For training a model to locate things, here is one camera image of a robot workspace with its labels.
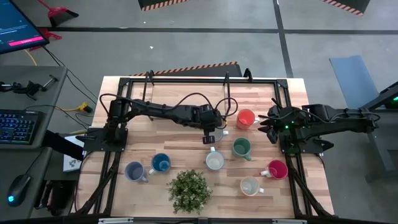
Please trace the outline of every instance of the green mug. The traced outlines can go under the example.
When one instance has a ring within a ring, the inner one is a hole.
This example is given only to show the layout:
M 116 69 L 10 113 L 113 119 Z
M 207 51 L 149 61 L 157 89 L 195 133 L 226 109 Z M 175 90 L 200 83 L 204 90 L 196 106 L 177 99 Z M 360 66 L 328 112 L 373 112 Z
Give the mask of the green mug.
M 232 153 L 235 156 L 243 157 L 247 161 L 251 161 L 250 157 L 251 144 L 246 138 L 237 138 L 232 146 Z

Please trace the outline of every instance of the computer mouse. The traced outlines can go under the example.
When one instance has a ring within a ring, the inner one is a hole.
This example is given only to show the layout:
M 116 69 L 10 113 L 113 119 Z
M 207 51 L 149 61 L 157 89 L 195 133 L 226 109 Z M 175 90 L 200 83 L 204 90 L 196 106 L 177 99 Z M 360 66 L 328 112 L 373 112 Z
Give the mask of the computer mouse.
M 7 203 L 9 206 L 19 206 L 25 200 L 29 182 L 30 176 L 27 174 L 19 175 L 12 181 L 7 194 Z

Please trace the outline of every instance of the desk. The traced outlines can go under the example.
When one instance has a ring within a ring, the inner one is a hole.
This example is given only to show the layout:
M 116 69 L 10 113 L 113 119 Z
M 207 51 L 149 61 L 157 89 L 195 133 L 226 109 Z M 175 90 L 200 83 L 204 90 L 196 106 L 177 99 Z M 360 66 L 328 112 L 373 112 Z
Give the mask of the desk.
M 116 93 L 120 77 L 104 77 L 100 94 Z M 308 104 L 305 85 L 302 79 L 288 79 L 290 99 L 293 106 Z M 143 84 L 135 83 L 131 98 L 142 98 Z M 155 83 L 148 85 L 146 100 L 154 103 L 174 105 L 186 94 L 199 91 L 210 97 L 213 103 L 224 98 L 226 94 L 222 85 L 213 84 L 196 86 L 180 83 Z M 263 84 L 231 84 L 231 97 L 239 103 L 239 109 L 248 108 L 256 115 L 266 114 L 273 105 L 273 86 Z M 109 105 L 112 97 L 104 97 L 104 104 Z M 188 99 L 187 104 L 199 105 L 203 100 Z M 106 113 L 98 104 L 93 119 L 93 126 L 101 128 L 106 121 Z M 220 151 L 226 163 L 219 172 L 210 172 L 205 166 L 205 157 L 209 153 L 209 145 L 201 143 L 203 131 L 184 128 L 171 121 L 155 119 L 151 122 L 146 116 L 138 116 L 128 122 L 129 137 L 126 150 L 121 154 L 121 163 L 118 170 L 118 179 L 114 192 L 111 216 L 117 217 L 197 217 L 196 213 L 179 212 L 173 214 L 172 202 L 168 201 L 167 182 L 170 182 L 181 170 L 195 169 L 203 171 L 208 184 L 213 190 L 213 198 L 205 205 L 201 217 L 209 218 L 293 218 L 292 199 L 290 196 L 289 181 L 273 180 L 259 177 L 259 172 L 273 159 L 285 161 L 277 144 L 271 144 L 266 134 L 256 130 L 257 126 L 247 131 L 236 129 L 236 115 L 228 118 L 229 135 L 216 143 L 216 150 Z M 231 146 L 234 139 L 247 137 L 252 143 L 252 161 L 231 155 Z M 149 176 L 148 184 L 129 182 L 124 177 L 124 168 L 129 162 L 140 161 L 147 170 L 150 169 L 150 160 L 159 152 L 170 156 L 172 169 L 168 174 Z M 81 171 L 78 187 L 78 205 L 82 206 L 88 200 L 100 179 L 104 153 L 94 152 L 86 160 Z M 314 155 L 303 155 L 303 164 L 308 188 L 324 208 L 333 213 L 325 171 L 319 158 Z M 255 197 L 244 197 L 239 189 L 240 180 L 253 175 L 265 189 L 265 194 Z M 105 188 L 103 205 L 106 201 L 108 188 Z
M 58 82 L 53 83 L 46 92 L 39 91 L 35 95 L 37 101 L 31 100 L 23 94 L 15 94 L 12 92 L 0 93 L 0 105 L 2 109 L 23 110 L 32 105 L 53 105 L 55 106 L 58 96 L 61 92 L 63 82 L 66 77 L 67 70 L 64 67 L 42 67 L 42 66 L 1 66 L 0 80 L 5 83 L 19 82 L 26 86 L 28 81 L 40 83 L 44 85 L 50 80 L 49 75 L 58 78 Z M 29 172 L 32 177 L 27 196 L 24 202 L 18 207 L 10 207 L 6 203 L 6 195 L 11 182 L 18 175 L 24 174 L 36 156 L 39 154 L 41 141 L 44 137 L 45 130 L 49 125 L 53 108 L 36 107 L 32 110 L 41 111 L 45 116 L 40 122 L 37 130 L 39 133 L 35 137 L 34 144 L 27 149 L 18 149 L 18 146 L 0 144 L 0 220 L 13 220 L 29 218 L 33 209 L 37 192 L 42 184 L 49 159 L 52 155 L 51 148 L 44 148 L 42 155 L 37 159 L 34 166 Z

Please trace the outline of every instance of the mug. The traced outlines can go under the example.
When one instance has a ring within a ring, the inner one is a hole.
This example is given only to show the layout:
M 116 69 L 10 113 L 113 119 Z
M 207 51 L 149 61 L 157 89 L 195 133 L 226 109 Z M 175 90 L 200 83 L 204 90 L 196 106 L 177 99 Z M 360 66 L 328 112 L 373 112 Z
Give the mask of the mug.
M 229 134 L 228 131 L 224 131 L 223 129 L 220 129 L 220 128 L 216 128 L 213 132 L 209 133 L 209 136 L 214 136 L 214 139 L 216 142 L 221 140 L 225 135 Z
M 241 190 L 247 196 L 255 196 L 257 193 L 264 193 L 264 189 L 260 188 L 259 181 L 254 177 L 245 177 L 241 180 Z
M 127 178 L 127 180 L 133 182 L 148 183 L 148 180 L 146 179 L 145 168 L 140 162 L 130 162 L 124 170 L 124 176 Z
M 266 177 L 272 177 L 277 180 L 282 180 L 287 176 L 287 166 L 280 160 L 273 160 L 268 164 L 268 168 L 262 172 L 260 175 Z
M 210 153 L 206 156 L 206 165 L 211 170 L 220 170 L 224 166 L 224 156 L 216 152 L 214 147 L 210 148 Z
M 254 123 L 258 123 L 259 118 L 254 115 L 253 111 L 249 109 L 243 109 L 239 111 L 238 117 L 236 118 L 236 126 L 240 129 L 246 130 Z
M 246 138 L 237 138 L 232 146 L 232 152 L 235 156 L 243 157 L 247 161 L 251 161 L 251 144 Z
M 170 158 L 164 153 L 156 154 L 150 163 L 152 164 L 152 169 L 148 172 L 149 175 L 155 172 L 166 172 L 170 169 Z

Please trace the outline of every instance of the computer screen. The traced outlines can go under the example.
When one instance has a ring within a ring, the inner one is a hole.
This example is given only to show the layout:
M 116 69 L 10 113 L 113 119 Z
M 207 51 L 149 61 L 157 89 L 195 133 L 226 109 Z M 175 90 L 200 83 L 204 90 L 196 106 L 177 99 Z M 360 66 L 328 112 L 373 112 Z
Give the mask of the computer screen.
M 11 0 L 0 0 L 0 54 L 47 43 L 48 40 Z

